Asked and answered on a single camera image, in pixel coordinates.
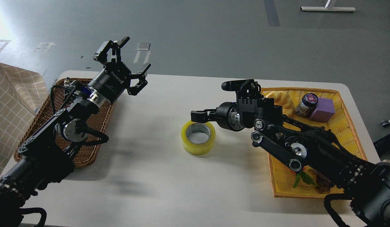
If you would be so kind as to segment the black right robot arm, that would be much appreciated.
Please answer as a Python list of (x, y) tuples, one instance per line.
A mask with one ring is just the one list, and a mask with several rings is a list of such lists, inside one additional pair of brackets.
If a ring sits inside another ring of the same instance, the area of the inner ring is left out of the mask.
[(335, 134), (283, 114), (283, 105), (261, 93), (254, 79), (227, 81), (222, 90), (234, 91), (235, 102), (216, 109), (191, 111), (191, 121), (217, 122), (221, 128), (253, 128), (252, 145), (260, 147), (296, 173), (310, 166), (343, 193), (329, 194), (324, 207), (339, 227), (346, 223), (331, 207), (332, 200), (350, 200), (355, 215), (368, 227), (390, 227), (390, 163), (373, 164), (348, 152)]

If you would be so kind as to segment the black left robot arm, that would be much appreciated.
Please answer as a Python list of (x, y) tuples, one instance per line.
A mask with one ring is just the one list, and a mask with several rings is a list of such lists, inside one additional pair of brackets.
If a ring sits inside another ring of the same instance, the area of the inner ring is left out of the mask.
[(126, 90), (136, 96), (147, 84), (147, 64), (141, 73), (132, 73), (121, 60), (121, 48), (130, 40), (105, 41), (93, 59), (103, 65), (100, 73), (84, 86), (73, 81), (60, 110), (54, 112), (18, 148), (22, 159), (0, 178), (0, 227), (17, 227), (25, 215), (38, 213), (43, 227), (43, 208), (24, 208), (25, 202), (50, 183), (59, 183), (74, 171), (73, 159), (83, 146), (108, 142), (109, 137), (90, 128), (87, 120), (100, 112), (105, 102), (114, 104)]

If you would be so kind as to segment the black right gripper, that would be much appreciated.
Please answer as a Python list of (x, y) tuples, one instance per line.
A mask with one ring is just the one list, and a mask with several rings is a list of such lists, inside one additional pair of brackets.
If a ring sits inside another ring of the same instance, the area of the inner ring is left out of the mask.
[(191, 121), (196, 123), (217, 122), (224, 129), (241, 131), (240, 114), (236, 102), (224, 102), (217, 109), (192, 110)]

